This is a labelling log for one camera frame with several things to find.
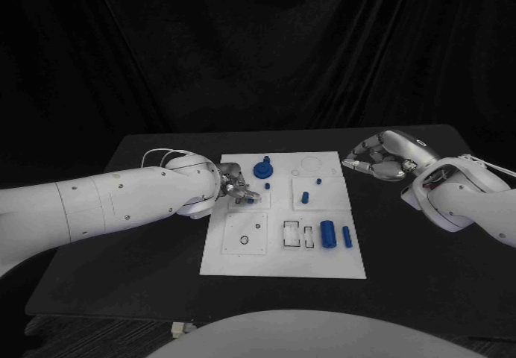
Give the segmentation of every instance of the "blue cylinder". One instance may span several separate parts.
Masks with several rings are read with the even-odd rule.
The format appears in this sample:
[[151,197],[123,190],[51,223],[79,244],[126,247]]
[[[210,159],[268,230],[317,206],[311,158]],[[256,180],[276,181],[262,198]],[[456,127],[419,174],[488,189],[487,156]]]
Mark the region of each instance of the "blue cylinder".
[[308,192],[304,192],[304,193],[302,193],[301,202],[302,202],[304,204],[308,204]]
[[341,228],[341,233],[344,234],[344,245],[345,245],[345,248],[350,248],[353,247],[353,244],[351,244],[351,236],[348,235],[348,227],[344,226]]
[[332,226],[332,222],[328,220],[319,222],[319,238],[322,240],[324,248],[335,247],[335,228]]
[[265,179],[272,175],[270,158],[265,155],[263,161],[252,168],[252,174],[256,178]]

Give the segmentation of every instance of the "black table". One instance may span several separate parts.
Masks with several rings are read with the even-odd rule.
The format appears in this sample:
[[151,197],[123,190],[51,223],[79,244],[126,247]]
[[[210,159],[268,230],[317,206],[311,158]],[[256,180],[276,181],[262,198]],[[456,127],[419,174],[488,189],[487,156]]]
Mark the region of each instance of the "black table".
[[[151,148],[221,154],[338,151],[386,128],[126,136],[105,169]],[[446,125],[397,127],[443,157],[468,152]],[[149,155],[158,165],[162,153]],[[400,200],[407,185],[342,169],[366,280],[200,276],[208,217],[172,216],[63,246],[27,303],[38,315],[211,322],[259,310],[327,310],[430,333],[516,336],[516,249],[471,225],[438,228]]]

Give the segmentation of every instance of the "gray carpet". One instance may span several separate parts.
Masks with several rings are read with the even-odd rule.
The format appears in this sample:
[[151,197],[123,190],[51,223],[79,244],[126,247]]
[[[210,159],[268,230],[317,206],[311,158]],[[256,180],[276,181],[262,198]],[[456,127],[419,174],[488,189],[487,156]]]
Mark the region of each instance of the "gray carpet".
[[[37,316],[27,325],[25,335],[43,337],[44,343],[22,358],[142,358],[172,340],[170,328],[170,323],[154,321]],[[438,337],[488,358],[516,357],[516,340]]]

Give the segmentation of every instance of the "white base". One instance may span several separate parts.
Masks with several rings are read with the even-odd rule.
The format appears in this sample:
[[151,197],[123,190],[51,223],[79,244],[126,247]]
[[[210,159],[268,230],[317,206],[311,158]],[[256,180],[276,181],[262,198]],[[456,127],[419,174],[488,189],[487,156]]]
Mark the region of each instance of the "white base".
[[[252,167],[265,155],[270,158],[273,173],[269,178],[257,179]],[[208,219],[200,274],[364,279],[337,153],[224,154],[220,162],[240,165],[249,189],[262,195],[262,202],[234,205],[231,197],[217,199]],[[270,189],[263,188],[265,183],[270,184]],[[302,191],[309,193],[308,204],[301,203]],[[319,222],[324,220],[334,224],[334,248],[321,246]],[[285,247],[283,221],[298,222],[296,248]],[[348,227],[351,248],[344,247],[342,226]],[[312,230],[312,248],[305,245],[304,227]],[[247,237],[244,245],[239,241],[242,236]]]

